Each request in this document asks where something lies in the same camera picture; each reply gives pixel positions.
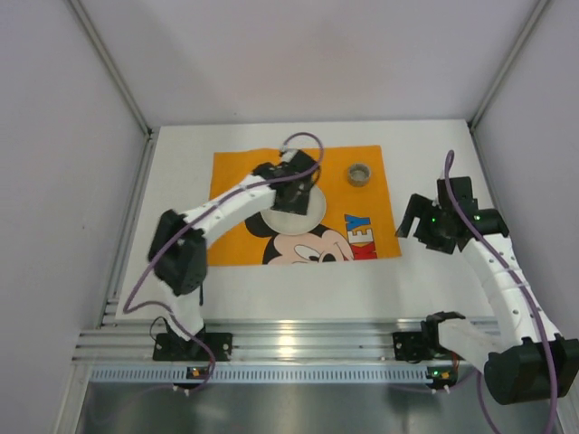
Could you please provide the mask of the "small grey ceramic cup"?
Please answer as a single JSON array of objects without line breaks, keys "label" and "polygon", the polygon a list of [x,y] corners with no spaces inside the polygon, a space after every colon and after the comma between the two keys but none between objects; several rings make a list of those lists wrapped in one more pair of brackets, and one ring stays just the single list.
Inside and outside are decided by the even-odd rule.
[{"label": "small grey ceramic cup", "polygon": [[371,168],[363,163],[354,163],[347,169],[347,180],[354,187],[366,186],[371,178]]}]

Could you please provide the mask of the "cream round plate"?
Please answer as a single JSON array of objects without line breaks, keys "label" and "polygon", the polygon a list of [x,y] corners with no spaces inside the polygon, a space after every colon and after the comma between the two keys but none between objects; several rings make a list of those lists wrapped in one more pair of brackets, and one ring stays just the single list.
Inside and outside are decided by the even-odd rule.
[{"label": "cream round plate", "polygon": [[261,212],[261,217],[273,231],[293,236],[315,229],[324,219],[326,209],[325,195],[319,187],[314,186],[309,192],[308,209],[305,215],[268,209]]}]

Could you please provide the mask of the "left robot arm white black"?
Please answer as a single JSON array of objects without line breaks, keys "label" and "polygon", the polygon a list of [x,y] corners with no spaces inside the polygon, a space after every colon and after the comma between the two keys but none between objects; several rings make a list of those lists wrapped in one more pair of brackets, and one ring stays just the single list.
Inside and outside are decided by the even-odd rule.
[{"label": "left robot arm white black", "polygon": [[164,212],[157,224],[147,260],[165,292],[168,332],[186,343],[201,340],[202,285],[208,249],[226,232],[267,210],[304,216],[320,162],[297,149],[280,153],[278,164],[256,166],[237,185],[187,212]]}]

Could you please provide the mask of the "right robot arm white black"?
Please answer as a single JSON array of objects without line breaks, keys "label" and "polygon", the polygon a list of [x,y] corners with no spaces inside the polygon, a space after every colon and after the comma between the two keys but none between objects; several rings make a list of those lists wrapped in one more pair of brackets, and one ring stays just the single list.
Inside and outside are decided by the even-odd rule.
[{"label": "right robot arm white black", "polygon": [[578,341],[566,339],[538,304],[498,210],[481,209],[469,177],[438,180],[437,196],[411,195],[398,238],[458,252],[470,265],[498,323],[481,332],[465,315],[437,312],[421,322],[426,354],[455,353],[475,367],[501,404],[567,395],[578,374]]}]

